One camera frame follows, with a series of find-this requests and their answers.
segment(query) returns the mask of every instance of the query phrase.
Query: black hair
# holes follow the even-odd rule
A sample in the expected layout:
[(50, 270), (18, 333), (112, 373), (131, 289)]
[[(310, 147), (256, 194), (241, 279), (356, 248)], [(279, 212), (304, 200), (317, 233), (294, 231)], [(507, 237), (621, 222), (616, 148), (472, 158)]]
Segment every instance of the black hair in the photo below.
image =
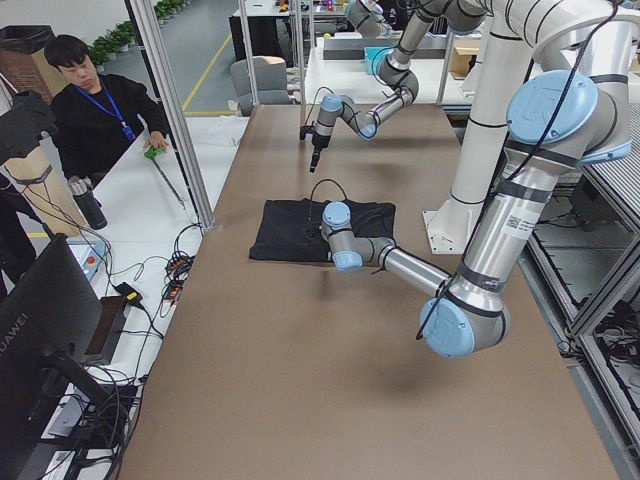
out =
[(58, 35), (44, 47), (47, 63), (55, 68), (79, 65), (88, 55), (87, 44), (72, 35)]

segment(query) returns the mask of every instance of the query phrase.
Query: qr code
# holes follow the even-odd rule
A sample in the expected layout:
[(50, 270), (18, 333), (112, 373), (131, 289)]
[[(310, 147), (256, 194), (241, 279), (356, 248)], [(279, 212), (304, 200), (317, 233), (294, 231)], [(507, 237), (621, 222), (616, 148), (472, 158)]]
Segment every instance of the qr code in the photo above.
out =
[(522, 218), (516, 217), (515, 215), (511, 215), (507, 219), (507, 227), (509, 227), (509, 228), (518, 228), (518, 226), (520, 225), (521, 221), (522, 221)]

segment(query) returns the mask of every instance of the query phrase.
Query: black bottle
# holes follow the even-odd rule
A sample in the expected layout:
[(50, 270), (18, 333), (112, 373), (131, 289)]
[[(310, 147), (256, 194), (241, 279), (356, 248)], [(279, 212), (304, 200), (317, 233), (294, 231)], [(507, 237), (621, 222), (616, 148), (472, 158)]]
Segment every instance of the black bottle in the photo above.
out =
[(85, 181), (78, 177), (72, 177), (67, 184), (89, 226), (94, 230), (106, 227), (107, 219), (100, 209), (100, 204), (93, 196), (93, 191), (87, 188)]

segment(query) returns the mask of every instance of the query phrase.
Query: man's hand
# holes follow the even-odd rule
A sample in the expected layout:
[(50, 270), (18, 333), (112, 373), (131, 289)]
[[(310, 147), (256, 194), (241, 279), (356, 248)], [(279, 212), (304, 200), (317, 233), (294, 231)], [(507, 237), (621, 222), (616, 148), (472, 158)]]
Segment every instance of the man's hand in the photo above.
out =
[(144, 147), (160, 148), (163, 151), (166, 151), (168, 145), (169, 144), (164, 139), (164, 135), (162, 135), (162, 133), (158, 131), (153, 131), (151, 132), (151, 134), (149, 135), (149, 138), (145, 142)]

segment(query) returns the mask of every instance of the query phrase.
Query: id badge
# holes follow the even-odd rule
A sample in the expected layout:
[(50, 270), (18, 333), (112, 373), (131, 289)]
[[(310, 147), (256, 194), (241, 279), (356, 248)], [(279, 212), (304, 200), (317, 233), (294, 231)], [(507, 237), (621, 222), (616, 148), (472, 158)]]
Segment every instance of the id badge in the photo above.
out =
[(122, 125), (122, 133), (124, 133), (124, 136), (127, 137), (130, 142), (133, 142), (136, 139), (136, 134), (133, 132), (133, 128), (129, 125)]

